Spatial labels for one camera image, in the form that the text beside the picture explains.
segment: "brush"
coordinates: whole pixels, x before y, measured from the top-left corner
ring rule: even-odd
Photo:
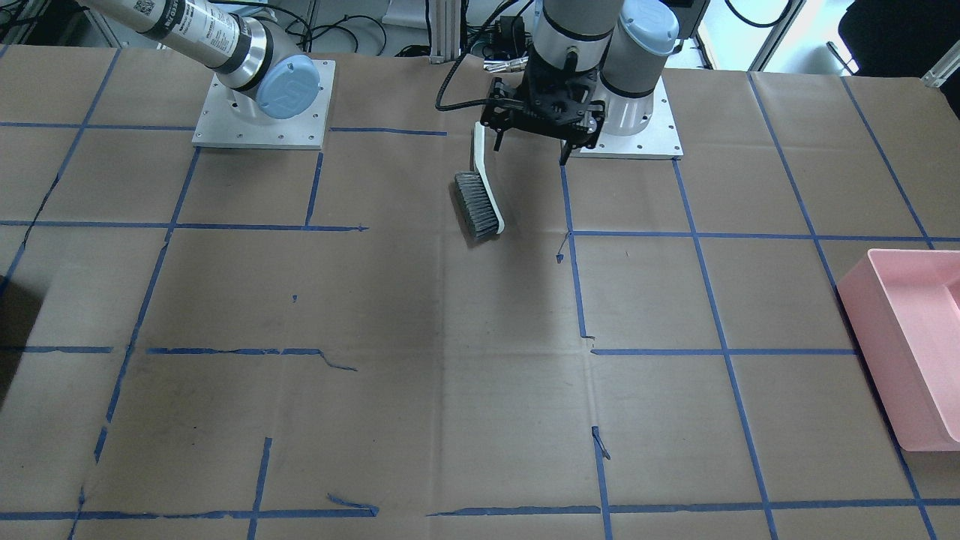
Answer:
[[[461,171],[453,176],[457,203],[467,222],[473,239],[482,240],[492,234],[503,233],[503,216],[493,198],[487,167],[484,163],[485,128],[477,122],[473,126],[473,171]]]

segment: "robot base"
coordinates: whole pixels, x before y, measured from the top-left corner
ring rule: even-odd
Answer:
[[[647,127],[636,135],[600,133],[595,148],[581,148],[573,158],[619,158],[622,160],[673,160],[684,155],[677,124],[666,97],[663,79],[654,88],[654,113]]]
[[[235,93],[214,77],[206,93],[204,109],[197,120],[193,145],[209,148],[321,150],[336,62],[314,60],[313,63],[320,72],[320,93],[307,110],[286,120],[267,116],[252,99]]]

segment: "gray bristles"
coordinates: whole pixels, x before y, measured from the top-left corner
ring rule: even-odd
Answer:
[[[463,212],[464,220],[474,239],[481,239],[496,233],[500,227],[494,202],[483,185],[483,179],[477,172],[459,172],[453,177],[457,188],[457,202]]]

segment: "pink plastic container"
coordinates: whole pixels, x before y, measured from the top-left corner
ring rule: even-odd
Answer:
[[[870,250],[837,289],[900,445],[960,451],[960,251]]]

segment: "black rubber ring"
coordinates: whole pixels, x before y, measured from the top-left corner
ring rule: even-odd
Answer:
[[[186,0],[166,0],[166,3],[163,4],[163,12],[154,26],[150,27],[150,30],[139,34],[154,41],[163,41],[167,36],[170,36],[170,31],[183,20],[183,12],[185,11]]]
[[[230,58],[227,59],[222,65],[214,67],[213,70],[217,73],[223,73],[224,75],[232,73],[236,68],[240,67],[243,64],[243,61],[247,59],[247,55],[250,53],[250,27],[246,22],[239,16],[234,13],[231,13],[237,23],[237,28],[240,31],[240,34],[237,36],[237,46],[233,49],[233,54],[230,55]]]
[[[249,83],[234,88],[234,90],[238,92],[246,92],[254,86],[259,85],[260,81],[267,76],[267,72],[270,71],[270,64],[274,61],[274,36],[266,26],[263,27],[263,32],[267,35],[267,46],[264,47],[263,63],[257,68],[256,73],[253,74],[253,78],[250,79]]]
[[[577,34],[576,32],[570,32],[570,31],[567,30],[566,28],[563,28],[562,26],[560,26],[560,25],[557,23],[557,21],[555,21],[555,20],[553,20],[552,18],[550,18],[550,15],[549,15],[549,13],[546,12],[546,10],[543,10],[543,13],[542,13],[542,14],[543,14],[543,18],[546,19],[546,21],[550,23],[550,26],[551,26],[554,30],[556,30],[557,32],[563,34],[564,36],[569,37],[570,39],[576,39],[577,41],[599,41],[599,40],[604,39],[605,37],[607,37],[607,36],[609,36],[610,34],[613,33],[613,28],[611,28],[611,29],[609,29],[607,32],[605,32],[604,34],[601,34],[601,35],[599,35],[599,36],[584,36],[583,34]]]
[[[618,96],[623,96],[631,99],[647,97],[648,95],[654,93],[654,89],[656,88],[656,87],[650,88],[649,90],[642,91],[642,92],[628,92],[627,90],[623,90],[612,85],[610,81],[608,81],[607,78],[603,76],[603,71],[600,72],[600,80],[603,82],[603,85],[607,87],[607,90],[613,92]]]

